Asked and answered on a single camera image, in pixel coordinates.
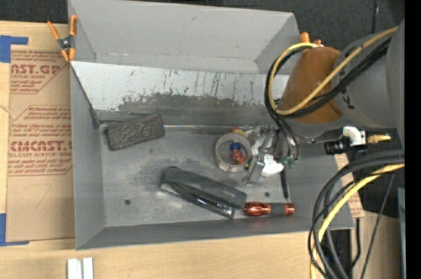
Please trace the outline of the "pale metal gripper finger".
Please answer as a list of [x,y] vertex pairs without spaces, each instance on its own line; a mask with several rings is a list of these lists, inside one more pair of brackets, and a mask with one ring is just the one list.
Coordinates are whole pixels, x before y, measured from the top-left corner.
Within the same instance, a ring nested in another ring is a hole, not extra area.
[[264,155],[258,154],[254,156],[249,163],[248,173],[242,179],[242,182],[250,186],[256,184],[259,181],[264,166]]
[[260,136],[262,138],[262,142],[259,145],[259,155],[270,154],[274,153],[274,142],[277,138],[277,131],[272,126],[262,126],[260,128]]

